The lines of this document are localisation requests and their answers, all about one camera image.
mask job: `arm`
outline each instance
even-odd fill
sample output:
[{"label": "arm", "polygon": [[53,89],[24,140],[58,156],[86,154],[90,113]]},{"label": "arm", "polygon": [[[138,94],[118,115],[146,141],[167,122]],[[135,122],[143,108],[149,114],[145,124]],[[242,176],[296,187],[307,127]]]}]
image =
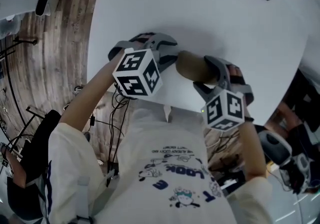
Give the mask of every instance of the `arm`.
[{"label": "arm", "polygon": [[[244,115],[250,117],[247,107],[244,109]],[[245,122],[239,126],[239,132],[246,181],[248,182],[255,177],[265,178],[267,171],[265,154],[255,126],[251,122]]]},{"label": "arm", "polygon": [[62,115],[59,123],[66,123],[73,128],[82,131],[94,108],[97,106],[108,88],[114,83],[112,75],[122,53],[119,53],[107,63],[94,78],[84,87],[81,93],[71,102]]},{"label": "arm", "polygon": [[25,170],[9,150],[5,151],[5,157],[13,170],[13,183],[24,189],[26,187],[27,180],[27,174]]}]

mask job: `white t-shirt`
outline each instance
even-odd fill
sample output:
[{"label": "white t-shirt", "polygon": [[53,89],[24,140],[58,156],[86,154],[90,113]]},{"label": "white t-shirt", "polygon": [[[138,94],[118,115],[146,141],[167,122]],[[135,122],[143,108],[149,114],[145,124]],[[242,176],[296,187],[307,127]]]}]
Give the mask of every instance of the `white t-shirt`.
[{"label": "white t-shirt", "polygon": [[[130,129],[117,156],[120,180],[94,216],[97,224],[237,223],[208,171],[202,138],[154,122]],[[84,135],[67,124],[59,124],[51,134],[49,163],[48,219],[51,224],[68,223],[76,216],[78,178],[90,177],[91,205],[104,190],[103,175]],[[271,185],[264,178],[253,179],[236,192],[244,223],[271,223],[265,210],[270,194]]]}]

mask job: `round table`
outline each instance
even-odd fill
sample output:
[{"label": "round table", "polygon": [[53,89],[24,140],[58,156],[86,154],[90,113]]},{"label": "round table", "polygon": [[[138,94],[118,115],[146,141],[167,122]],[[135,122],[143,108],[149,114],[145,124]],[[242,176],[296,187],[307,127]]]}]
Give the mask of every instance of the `round table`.
[{"label": "round table", "polygon": [[[290,0],[96,0],[89,49],[88,81],[108,62],[120,40],[141,32],[163,32],[180,49],[224,58],[239,66],[252,86],[249,106],[264,125],[285,95],[301,61],[308,33]],[[205,102],[172,65],[163,86],[148,101],[200,112]]]}]

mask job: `wooden floor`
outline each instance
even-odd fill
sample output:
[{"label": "wooden floor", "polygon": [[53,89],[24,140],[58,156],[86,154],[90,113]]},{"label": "wooden floor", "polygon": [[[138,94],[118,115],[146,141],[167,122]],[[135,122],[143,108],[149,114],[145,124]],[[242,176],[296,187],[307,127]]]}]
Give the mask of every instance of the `wooden floor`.
[{"label": "wooden floor", "polygon": [[[74,87],[87,82],[87,55],[90,25],[96,0],[60,0],[56,12],[52,16],[36,17],[28,14],[22,21],[19,37],[21,39],[38,39],[33,46],[21,44],[16,53],[8,57],[13,89],[25,122],[31,114],[26,112],[28,106],[40,113],[54,109],[63,113],[63,107],[75,97]],[[7,37],[7,45],[12,38]],[[0,117],[5,121],[7,134],[16,137],[24,127],[10,92],[8,73],[5,62],[1,62],[4,78],[0,80]],[[109,122],[112,95],[107,93],[94,115],[97,120]],[[123,132],[130,122],[134,103],[129,105]],[[114,117],[114,125],[120,127],[125,109],[121,109]],[[28,126],[25,134],[34,134],[40,120],[36,118]],[[98,159],[106,162],[109,154],[109,126],[96,123],[90,128],[91,144]],[[206,143],[212,146],[218,141],[220,133],[205,131]],[[231,158],[240,152],[236,139],[229,141],[229,147],[212,157],[215,146],[208,148],[209,164],[213,169],[221,167],[220,158]]]}]

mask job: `wristband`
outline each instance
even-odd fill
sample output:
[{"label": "wristband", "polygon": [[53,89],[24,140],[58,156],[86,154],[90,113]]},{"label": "wristband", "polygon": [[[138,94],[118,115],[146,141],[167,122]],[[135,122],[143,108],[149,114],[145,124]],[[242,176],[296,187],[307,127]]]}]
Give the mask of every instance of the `wristband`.
[{"label": "wristband", "polygon": [[255,120],[254,118],[244,117],[244,121],[245,121],[245,122],[251,122],[251,123],[253,123],[254,120]]}]

